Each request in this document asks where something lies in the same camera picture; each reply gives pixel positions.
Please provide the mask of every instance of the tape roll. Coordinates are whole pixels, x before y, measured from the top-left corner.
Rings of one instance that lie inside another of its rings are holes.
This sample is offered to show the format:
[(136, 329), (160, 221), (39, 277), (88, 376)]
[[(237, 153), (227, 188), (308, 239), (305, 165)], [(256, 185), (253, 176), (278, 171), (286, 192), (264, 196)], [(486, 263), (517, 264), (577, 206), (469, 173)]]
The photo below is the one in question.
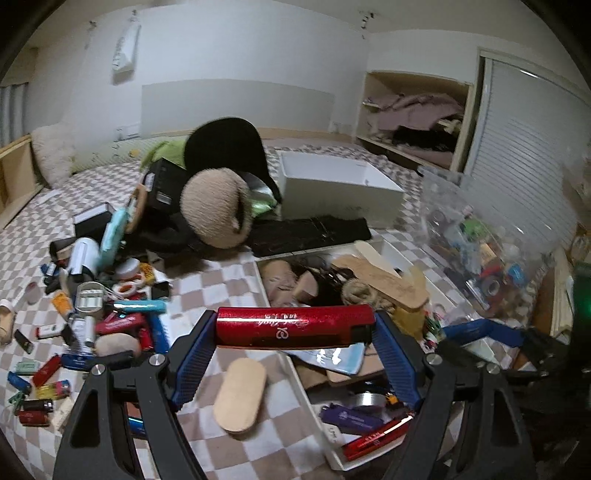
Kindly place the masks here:
[(139, 273), (139, 260), (128, 258), (115, 267), (115, 278), (118, 280), (130, 280)]
[(138, 290), (146, 286), (146, 276), (144, 272), (140, 271), (135, 274), (135, 277), (130, 278), (129, 281), (135, 285)]
[(126, 299), (138, 292), (138, 287), (133, 281), (125, 281), (113, 285), (113, 291), (120, 297)]

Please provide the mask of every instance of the white box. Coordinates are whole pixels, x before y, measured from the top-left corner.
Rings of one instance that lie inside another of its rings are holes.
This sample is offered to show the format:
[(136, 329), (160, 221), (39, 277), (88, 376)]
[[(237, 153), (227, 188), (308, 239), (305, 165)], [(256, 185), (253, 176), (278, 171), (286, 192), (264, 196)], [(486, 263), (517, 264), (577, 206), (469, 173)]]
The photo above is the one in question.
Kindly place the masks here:
[(277, 184), (283, 219), (363, 217), (373, 228), (394, 225), (404, 194), (365, 161), (298, 152), (280, 152)]
[[(396, 248), (394, 248), (392, 245), (387, 243), (387, 241), (385, 241), (381, 237), (376, 237), (376, 238), (370, 240), (369, 243), (392, 265), (393, 268), (399, 268), (399, 269), (403, 270), (403, 272), (408, 272), (408, 269), (412, 266), (412, 263), (409, 260), (407, 260), (406, 257), (403, 256), (402, 253), (400, 253)], [(290, 260), (293, 260), (294, 257), (295, 258), (307, 257), (311, 254), (326, 257), (328, 261), (330, 261), (331, 259), (340, 257), (341, 255), (347, 255), (347, 254), (356, 255), (357, 257), (360, 256), (360, 254), (358, 253), (357, 249), (355, 248), (355, 246), (353, 244), (346, 244), (346, 245), (338, 245), (336, 247), (316, 248), (316, 249), (312, 249), (312, 250), (294, 252), (294, 253), (284, 254), (284, 255), (274, 255), (272, 257), (265, 257), (265, 258), (259, 259), (256, 262), (256, 266), (257, 266), (256, 274), (258, 276), (258, 280), (259, 280), (260, 286), (261, 286), (261, 291), (263, 292), (267, 306), (269, 306), (269, 301), (265, 295), (265, 290), (262, 286), (261, 275), (260, 275), (260, 269), (262, 268), (262, 266), (270, 260), (277, 260), (279, 258), (283, 258), (287, 261), (290, 261)], [(451, 309), (454, 308), (453, 303), (428, 278), (426, 278), (426, 281), (427, 281), (427, 291), (429, 293), (429, 298), (431, 300), (431, 303), (432, 304), (437, 304), (437, 303), (441, 304), (447, 312), (451, 311)], [(364, 465), (365, 463), (383, 455), (384, 453), (389, 452), (390, 450), (393, 450), (394, 448), (399, 446), (404, 441), (404, 437), (402, 437), (400, 439), (397, 439), (393, 442), (390, 442), (390, 443), (384, 445), (383, 447), (381, 447), (381, 448), (379, 448), (367, 455), (364, 455), (361, 458), (358, 458), (357, 460), (353, 460), (352, 462), (348, 462), (346, 460), (345, 456), (342, 454), (341, 448), (330, 443), (328, 438), (326, 437), (326, 434), (324, 433), (324, 430), (323, 430), (323, 423), (320, 421), (320, 418), (318, 417), (316, 410), (315, 410), (315, 408), (318, 409), (318, 405), (312, 405), (312, 403), (310, 402), (310, 399), (308, 398), (308, 395), (306, 394), (306, 391), (304, 390), (304, 387), (302, 386), (302, 384), (300, 382), (300, 377), (297, 374), (296, 368), (295, 368), (293, 362), (291, 361), (291, 358), (282, 352), (279, 352), (279, 355), (280, 355), (281, 366), (283, 367), (285, 373), (289, 377), (291, 388), (293, 388), (295, 396), (297, 397), (302, 409), (304, 410), (304, 412), (306, 413), (306, 416), (308, 417), (307, 423), (309, 425), (311, 425), (314, 437), (316, 438), (316, 441), (319, 443), (319, 445), (323, 449), (324, 456), (326, 457), (326, 460), (328, 461), (330, 467), (333, 470), (349, 471), (354, 468), (357, 468), (357, 467)]]

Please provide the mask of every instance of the plush toy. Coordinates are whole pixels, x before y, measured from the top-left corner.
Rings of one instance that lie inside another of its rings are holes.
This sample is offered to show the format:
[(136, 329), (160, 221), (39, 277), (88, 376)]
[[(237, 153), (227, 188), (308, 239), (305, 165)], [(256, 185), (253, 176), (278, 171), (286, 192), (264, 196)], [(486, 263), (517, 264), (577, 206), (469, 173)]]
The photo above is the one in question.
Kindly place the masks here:
[(232, 248), (246, 240), (252, 226), (250, 191), (229, 168), (203, 170), (185, 185), (181, 213), (207, 245)]

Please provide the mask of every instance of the purple lighter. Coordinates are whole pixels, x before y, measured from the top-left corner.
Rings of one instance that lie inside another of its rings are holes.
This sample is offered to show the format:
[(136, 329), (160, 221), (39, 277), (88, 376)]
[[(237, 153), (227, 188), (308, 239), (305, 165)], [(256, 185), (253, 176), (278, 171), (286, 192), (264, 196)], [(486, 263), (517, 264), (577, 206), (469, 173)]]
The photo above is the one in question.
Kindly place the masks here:
[(352, 435), (366, 435), (384, 424), (382, 419), (378, 417), (334, 403), (331, 403), (328, 407), (322, 407), (320, 419), (324, 423), (335, 425), (342, 433)]

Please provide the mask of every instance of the folded clothes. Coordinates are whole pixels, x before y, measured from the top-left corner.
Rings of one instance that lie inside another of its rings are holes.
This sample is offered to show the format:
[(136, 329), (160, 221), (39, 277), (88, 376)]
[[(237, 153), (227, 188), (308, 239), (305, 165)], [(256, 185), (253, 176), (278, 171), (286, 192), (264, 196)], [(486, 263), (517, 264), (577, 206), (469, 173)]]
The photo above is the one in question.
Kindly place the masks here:
[(463, 107), (445, 93), (392, 94), (369, 100), (380, 109), (368, 116), (372, 133), (377, 129), (394, 131), (401, 125), (430, 130), (438, 120), (463, 111)]

